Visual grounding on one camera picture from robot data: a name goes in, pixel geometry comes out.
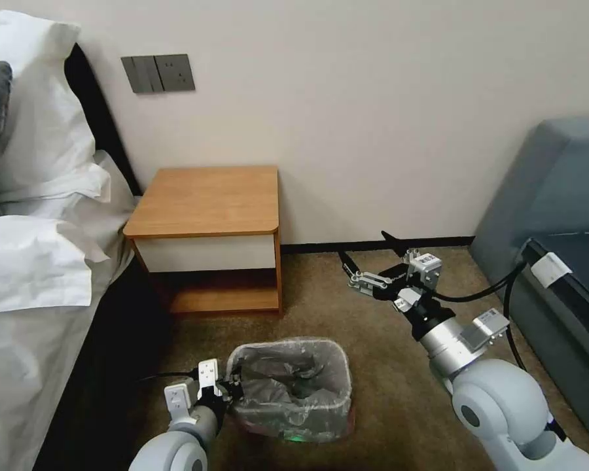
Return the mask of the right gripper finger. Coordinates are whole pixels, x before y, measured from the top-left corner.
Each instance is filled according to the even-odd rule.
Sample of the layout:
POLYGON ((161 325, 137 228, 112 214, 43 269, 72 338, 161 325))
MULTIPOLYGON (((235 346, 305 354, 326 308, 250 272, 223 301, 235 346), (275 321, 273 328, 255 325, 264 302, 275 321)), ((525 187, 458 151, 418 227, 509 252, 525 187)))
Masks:
POLYGON ((399 257, 401 263, 409 264, 413 259, 421 256, 419 249, 411 247, 406 240, 399 239, 384 230, 381 231, 381 235, 389 244, 389 248, 399 257))
POLYGON ((346 252, 340 251, 339 258, 342 269, 349 278, 349 286, 361 294, 375 298, 391 284, 388 277, 361 271, 346 252))

